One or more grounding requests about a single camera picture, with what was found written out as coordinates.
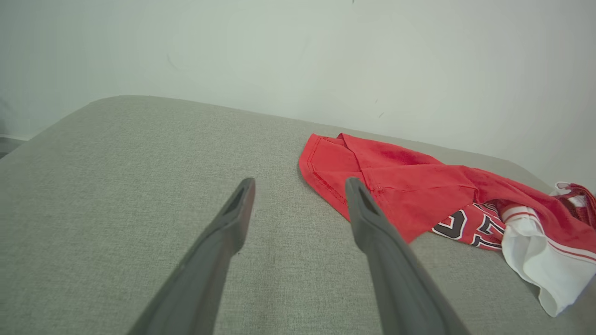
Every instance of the red and white clothing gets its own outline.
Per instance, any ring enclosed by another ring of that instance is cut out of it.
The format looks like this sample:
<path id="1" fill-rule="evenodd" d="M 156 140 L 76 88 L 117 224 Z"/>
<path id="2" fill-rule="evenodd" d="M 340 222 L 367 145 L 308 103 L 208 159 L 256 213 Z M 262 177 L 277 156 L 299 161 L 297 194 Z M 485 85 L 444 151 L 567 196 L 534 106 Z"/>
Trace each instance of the red and white clothing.
<path id="1" fill-rule="evenodd" d="M 596 274 L 593 227 L 558 199 L 508 178 L 346 134 L 311 135 L 299 166 L 306 182 L 347 219 L 344 185 L 355 176 L 406 242 L 433 231 L 502 249 L 509 266 L 541 288 L 551 316 L 572 304 Z"/>

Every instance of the white fabric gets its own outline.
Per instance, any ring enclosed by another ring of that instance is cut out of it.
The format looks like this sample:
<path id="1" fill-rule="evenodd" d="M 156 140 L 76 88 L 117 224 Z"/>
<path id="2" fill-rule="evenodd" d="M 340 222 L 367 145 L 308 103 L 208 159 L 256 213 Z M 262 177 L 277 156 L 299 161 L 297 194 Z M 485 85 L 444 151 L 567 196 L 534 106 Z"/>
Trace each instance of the white fabric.
<path id="1" fill-rule="evenodd" d="M 529 207 L 510 208 L 501 216 L 505 260 L 522 279 L 540 288 L 540 304 L 556 317 L 575 302 L 596 274 L 596 254 L 548 238 Z"/>

